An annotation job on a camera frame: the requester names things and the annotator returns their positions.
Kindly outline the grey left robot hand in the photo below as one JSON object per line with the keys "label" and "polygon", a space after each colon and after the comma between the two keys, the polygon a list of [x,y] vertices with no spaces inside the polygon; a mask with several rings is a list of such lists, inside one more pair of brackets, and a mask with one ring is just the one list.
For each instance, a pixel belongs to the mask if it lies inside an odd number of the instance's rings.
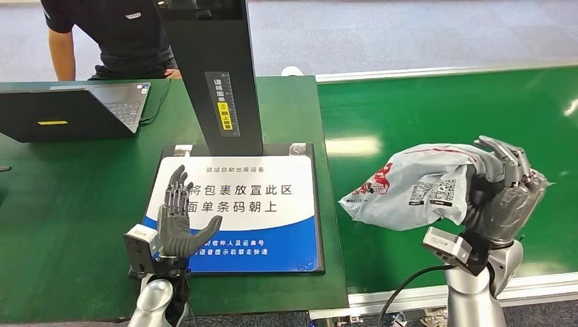
{"label": "grey left robot hand", "polygon": [[223,217],[215,215],[205,228],[191,233],[187,209],[194,184],[186,183],[186,178],[185,166],[180,165],[170,177],[159,208],[157,229],[164,256],[190,258],[215,236],[222,224]]}

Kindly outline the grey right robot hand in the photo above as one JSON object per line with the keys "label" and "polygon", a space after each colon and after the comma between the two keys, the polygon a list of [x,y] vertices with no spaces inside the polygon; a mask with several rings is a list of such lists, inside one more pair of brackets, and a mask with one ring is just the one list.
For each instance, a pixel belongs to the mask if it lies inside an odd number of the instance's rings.
{"label": "grey right robot hand", "polygon": [[479,136],[474,145],[492,150],[502,164],[503,179],[491,182],[488,174],[468,169],[468,207],[462,225],[466,233],[476,234],[496,247],[505,247],[528,222],[549,182],[531,168],[521,147],[488,136]]}

